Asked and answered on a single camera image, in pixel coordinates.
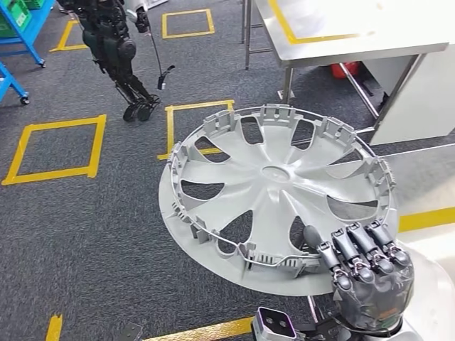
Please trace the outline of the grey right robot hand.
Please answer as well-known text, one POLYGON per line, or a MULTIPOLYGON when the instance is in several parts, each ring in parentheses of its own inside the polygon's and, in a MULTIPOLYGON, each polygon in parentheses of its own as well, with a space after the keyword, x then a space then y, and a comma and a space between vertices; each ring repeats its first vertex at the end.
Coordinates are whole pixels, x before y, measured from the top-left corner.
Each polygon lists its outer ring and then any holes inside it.
POLYGON ((321 263, 318 295, 331 295, 352 329, 385 333, 398 323, 413 295, 412 257, 382 219, 354 220, 326 239, 308 224, 302 238, 321 263))

